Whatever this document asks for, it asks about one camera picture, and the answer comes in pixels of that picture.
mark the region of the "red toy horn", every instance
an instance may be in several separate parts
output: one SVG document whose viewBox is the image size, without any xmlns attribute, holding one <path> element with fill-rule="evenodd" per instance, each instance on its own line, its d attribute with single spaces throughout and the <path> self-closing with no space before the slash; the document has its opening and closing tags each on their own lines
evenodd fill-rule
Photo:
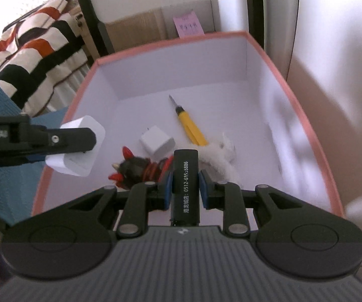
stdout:
<svg viewBox="0 0 362 302">
<path fill-rule="evenodd" d="M 125 160 L 129 160 L 135 157 L 131 150 L 129 150 L 126 146 L 122 148 L 122 154 L 124 155 Z"/>
<path fill-rule="evenodd" d="M 124 176 L 121 173 L 113 173 L 108 177 L 109 180 L 124 181 Z"/>
</svg>

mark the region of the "blue fabric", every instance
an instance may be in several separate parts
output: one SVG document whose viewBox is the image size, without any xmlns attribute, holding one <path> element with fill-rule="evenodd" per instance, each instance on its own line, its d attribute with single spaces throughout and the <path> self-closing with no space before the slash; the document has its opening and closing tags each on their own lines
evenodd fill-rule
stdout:
<svg viewBox="0 0 362 302">
<path fill-rule="evenodd" d="M 0 88 L 0 116 L 14 116 L 21 110 Z M 33 118 L 32 124 L 59 128 L 66 108 Z M 30 217 L 32 203 L 44 162 L 0 168 L 0 218 L 15 224 Z"/>
</svg>

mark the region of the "storage box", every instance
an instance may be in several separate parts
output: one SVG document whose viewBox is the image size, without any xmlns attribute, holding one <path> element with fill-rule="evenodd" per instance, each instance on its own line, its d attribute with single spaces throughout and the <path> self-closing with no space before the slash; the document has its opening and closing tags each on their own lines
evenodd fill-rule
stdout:
<svg viewBox="0 0 362 302">
<path fill-rule="evenodd" d="M 160 41 L 98 59 L 64 122 L 96 119 L 106 138 L 88 177 L 45 168 L 33 214 L 110 184 L 122 146 L 146 156 L 139 138 L 158 125 L 182 146 L 189 143 L 171 94 L 206 137 L 224 132 L 235 144 L 244 189 L 266 183 L 334 214 L 343 215 L 322 147 L 293 92 L 269 57 L 245 32 Z M 201 224 L 217 224 L 204 211 Z M 169 224 L 157 211 L 150 224 Z"/>
</svg>

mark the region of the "yellow screwdriver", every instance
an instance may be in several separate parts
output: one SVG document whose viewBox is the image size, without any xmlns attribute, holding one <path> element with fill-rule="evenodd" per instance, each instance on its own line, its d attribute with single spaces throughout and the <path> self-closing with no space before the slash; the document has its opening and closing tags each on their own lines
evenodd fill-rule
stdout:
<svg viewBox="0 0 362 302">
<path fill-rule="evenodd" d="M 172 103 L 175 105 L 175 112 L 178 115 L 178 119 L 180 120 L 182 127 L 184 127 L 186 135 L 188 135 L 191 142 L 195 145 L 200 146 L 208 145 L 205 137 L 200 132 L 199 128 L 195 125 L 195 123 L 192 121 L 192 119 L 189 117 L 188 113 L 184 110 L 184 108 L 178 105 L 171 95 L 169 95 L 169 97 Z"/>
</svg>

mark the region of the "black circular joint cover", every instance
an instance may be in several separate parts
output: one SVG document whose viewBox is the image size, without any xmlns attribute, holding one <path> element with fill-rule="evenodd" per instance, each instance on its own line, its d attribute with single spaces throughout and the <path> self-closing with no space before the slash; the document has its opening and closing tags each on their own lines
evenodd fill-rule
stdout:
<svg viewBox="0 0 362 302">
<path fill-rule="evenodd" d="M 362 231 L 318 208 L 279 213 L 256 235 L 256 248 L 271 266 L 295 277 L 330 279 L 354 272 L 362 262 Z"/>
<path fill-rule="evenodd" d="M 99 265 L 111 250 L 108 231 L 87 213 L 41 214 L 10 228 L 3 258 L 21 276 L 57 280 L 78 276 Z"/>
</svg>

